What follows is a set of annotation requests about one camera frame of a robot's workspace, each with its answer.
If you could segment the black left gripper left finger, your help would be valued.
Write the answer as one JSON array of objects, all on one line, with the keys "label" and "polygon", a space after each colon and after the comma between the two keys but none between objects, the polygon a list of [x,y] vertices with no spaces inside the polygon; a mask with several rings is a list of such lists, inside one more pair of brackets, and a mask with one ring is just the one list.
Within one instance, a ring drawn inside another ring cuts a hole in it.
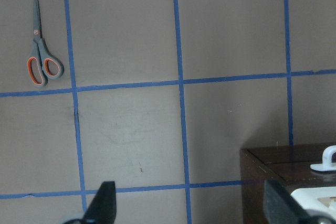
[{"label": "black left gripper left finger", "polygon": [[81,217],[71,217],[61,223],[114,224],[116,220],[115,182],[103,182],[86,212]]}]

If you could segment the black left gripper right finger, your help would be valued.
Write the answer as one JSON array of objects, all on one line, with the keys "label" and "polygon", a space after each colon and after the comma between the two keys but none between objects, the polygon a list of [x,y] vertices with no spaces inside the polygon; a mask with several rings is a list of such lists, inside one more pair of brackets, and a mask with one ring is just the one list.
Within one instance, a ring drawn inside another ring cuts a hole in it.
[{"label": "black left gripper right finger", "polygon": [[329,214],[303,209],[276,180],[264,183],[263,211],[268,223],[335,223]]}]

